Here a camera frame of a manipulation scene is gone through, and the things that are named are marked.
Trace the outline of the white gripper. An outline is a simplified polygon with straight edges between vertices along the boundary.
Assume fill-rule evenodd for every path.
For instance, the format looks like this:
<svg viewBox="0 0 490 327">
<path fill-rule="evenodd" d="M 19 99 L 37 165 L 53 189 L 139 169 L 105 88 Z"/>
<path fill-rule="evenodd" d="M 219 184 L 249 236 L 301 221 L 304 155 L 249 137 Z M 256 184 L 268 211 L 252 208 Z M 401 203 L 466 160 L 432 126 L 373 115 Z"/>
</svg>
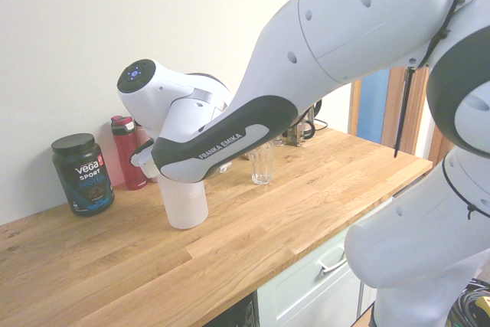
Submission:
<svg viewBox="0 0 490 327">
<path fill-rule="evenodd" d="M 152 157 L 152 148 L 154 146 L 153 140 L 148 140 L 140 147 L 135 149 L 133 154 L 129 158 L 129 162 L 142 170 L 142 173 L 146 178 L 152 181 L 158 177 L 158 169 L 154 163 Z"/>
</svg>

